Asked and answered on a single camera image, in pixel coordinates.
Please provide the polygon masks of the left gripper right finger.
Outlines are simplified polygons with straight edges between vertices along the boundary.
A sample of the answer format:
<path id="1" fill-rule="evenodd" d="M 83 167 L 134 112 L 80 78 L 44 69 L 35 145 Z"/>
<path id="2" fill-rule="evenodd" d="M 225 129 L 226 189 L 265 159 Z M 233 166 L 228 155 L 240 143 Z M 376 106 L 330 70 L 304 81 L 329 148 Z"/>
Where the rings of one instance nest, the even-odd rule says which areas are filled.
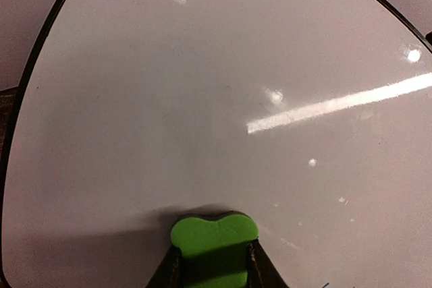
<path id="1" fill-rule="evenodd" d="M 289 287 L 257 239 L 248 245 L 248 287 Z"/>

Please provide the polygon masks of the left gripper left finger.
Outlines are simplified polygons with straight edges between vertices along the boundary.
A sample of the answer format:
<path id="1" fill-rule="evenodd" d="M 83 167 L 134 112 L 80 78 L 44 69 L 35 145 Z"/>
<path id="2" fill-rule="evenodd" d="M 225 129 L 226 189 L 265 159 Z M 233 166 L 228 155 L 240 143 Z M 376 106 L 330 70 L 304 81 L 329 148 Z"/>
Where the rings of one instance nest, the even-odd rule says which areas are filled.
<path id="1" fill-rule="evenodd" d="M 182 265 L 181 251 L 176 247 L 170 247 L 146 285 L 146 288 L 183 287 Z"/>

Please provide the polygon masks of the green whiteboard eraser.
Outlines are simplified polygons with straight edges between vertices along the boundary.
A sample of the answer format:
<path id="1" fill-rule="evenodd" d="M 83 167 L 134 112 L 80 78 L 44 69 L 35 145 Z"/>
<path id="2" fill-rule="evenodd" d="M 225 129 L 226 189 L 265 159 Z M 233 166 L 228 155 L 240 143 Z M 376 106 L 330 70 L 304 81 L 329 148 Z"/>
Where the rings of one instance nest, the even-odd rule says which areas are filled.
<path id="1" fill-rule="evenodd" d="M 182 255 L 182 285 L 245 287 L 248 247 L 258 236 L 256 223 L 244 214 L 181 219 L 170 238 Z"/>

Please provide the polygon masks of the white whiteboard black frame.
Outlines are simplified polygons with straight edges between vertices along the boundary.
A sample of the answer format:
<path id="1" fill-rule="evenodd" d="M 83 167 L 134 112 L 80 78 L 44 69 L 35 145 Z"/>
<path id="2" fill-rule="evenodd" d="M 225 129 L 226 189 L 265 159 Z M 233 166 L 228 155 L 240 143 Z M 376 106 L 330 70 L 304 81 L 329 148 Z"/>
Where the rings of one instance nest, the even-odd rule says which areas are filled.
<path id="1" fill-rule="evenodd" d="M 227 210 L 290 287 L 430 287 L 431 44 L 386 0 L 57 0 L 1 187 L 9 287 L 144 287 Z"/>

